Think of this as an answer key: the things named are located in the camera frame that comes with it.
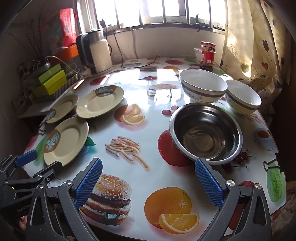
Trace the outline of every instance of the blue stripe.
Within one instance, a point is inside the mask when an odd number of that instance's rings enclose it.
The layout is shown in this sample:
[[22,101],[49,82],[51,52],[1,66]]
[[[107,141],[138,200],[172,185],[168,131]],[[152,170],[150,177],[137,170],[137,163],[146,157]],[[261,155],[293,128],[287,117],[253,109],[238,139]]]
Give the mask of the blue stripe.
[[257,109],[254,109],[254,108],[248,107],[248,106],[246,106],[246,105],[244,105],[244,104],[238,102],[238,101],[237,101],[235,98],[233,98],[229,93],[227,93],[227,95],[228,95],[228,97],[229,97],[232,101],[234,101],[235,103],[237,103],[237,104],[240,105],[241,107],[244,107],[244,108],[246,108],[246,109],[248,109],[248,110],[257,110]]
[[181,83],[181,85],[182,85],[185,89],[189,90],[190,92],[195,93],[195,94],[197,94],[197,95],[204,96],[204,97],[217,98],[217,97],[222,97],[222,96],[224,95],[224,94],[220,94],[220,95],[209,95],[209,94],[204,94],[204,93],[198,92],[198,91],[196,91],[196,90],[193,90],[193,89],[187,87],[187,86],[184,85],[183,83]]

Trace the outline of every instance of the screw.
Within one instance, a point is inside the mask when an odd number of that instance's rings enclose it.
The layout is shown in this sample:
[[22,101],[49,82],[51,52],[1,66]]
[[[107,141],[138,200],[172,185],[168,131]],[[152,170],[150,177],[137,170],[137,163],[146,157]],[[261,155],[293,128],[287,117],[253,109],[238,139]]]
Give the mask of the screw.
[[42,184],[37,185],[36,190],[41,190],[43,188]]
[[67,180],[67,181],[64,181],[64,182],[63,182],[63,185],[64,185],[65,187],[70,186],[70,184],[71,184],[71,181],[70,181],[70,180]]
[[255,183],[255,188],[257,188],[257,189],[261,189],[262,186],[261,186],[261,184],[259,184],[259,183]]
[[228,180],[226,183],[227,183],[227,185],[229,185],[229,186],[234,186],[234,185],[235,185],[235,183],[234,183],[233,180]]

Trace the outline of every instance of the stainless steel bowl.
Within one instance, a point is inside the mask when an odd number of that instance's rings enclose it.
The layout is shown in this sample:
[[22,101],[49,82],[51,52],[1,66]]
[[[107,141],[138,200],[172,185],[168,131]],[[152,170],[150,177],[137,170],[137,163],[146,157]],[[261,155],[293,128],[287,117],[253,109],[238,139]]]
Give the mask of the stainless steel bowl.
[[242,148],[238,123],[211,104],[190,103],[178,108],[169,127],[175,145],[193,161],[203,157],[210,165],[222,165],[234,160]]

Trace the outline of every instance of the windowsill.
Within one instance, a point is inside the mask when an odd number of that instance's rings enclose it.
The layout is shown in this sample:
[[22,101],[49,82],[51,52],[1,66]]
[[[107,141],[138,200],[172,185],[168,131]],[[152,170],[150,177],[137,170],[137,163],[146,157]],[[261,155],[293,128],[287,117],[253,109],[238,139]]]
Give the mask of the windowsill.
[[[130,30],[137,30],[137,29],[144,29],[144,28],[166,28],[166,27],[193,28],[193,29],[197,29],[197,30],[204,30],[204,31],[209,31],[209,32],[214,32],[214,33],[225,35],[225,31],[222,31],[219,29],[210,28],[210,27],[206,27],[206,26],[200,26],[200,25],[183,24],[183,23],[154,23],[154,24],[143,24],[143,25],[127,27],[127,28],[118,28],[117,25],[113,26],[115,33],[121,33],[121,32],[130,31]],[[106,35],[106,30],[107,30],[107,28],[103,28],[104,35]],[[108,27],[108,35],[112,35],[112,34],[113,34],[113,30],[112,30],[111,26],[109,26]]]

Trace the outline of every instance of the white container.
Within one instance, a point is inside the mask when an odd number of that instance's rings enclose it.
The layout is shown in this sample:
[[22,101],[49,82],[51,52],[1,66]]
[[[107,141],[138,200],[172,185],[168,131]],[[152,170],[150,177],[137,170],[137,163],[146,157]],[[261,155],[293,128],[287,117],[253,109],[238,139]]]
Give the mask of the white container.
[[93,43],[90,43],[91,55],[94,60],[97,73],[103,74],[104,71],[110,71],[113,67],[108,42],[106,39],[102,39]]
[[227,80],[226,83],[225,99],[233,113],[247,115],[260,107],[261,98],[250,86],[237,80]]
[[227,84],[222,78],[202,69],[185,69],[179,79],[185,94],[197,102],[216,102],[227,90]]
[[195,62],[197,64],[200,64],[202,49],[201,48],[194,48],[194,52],[195,52]]

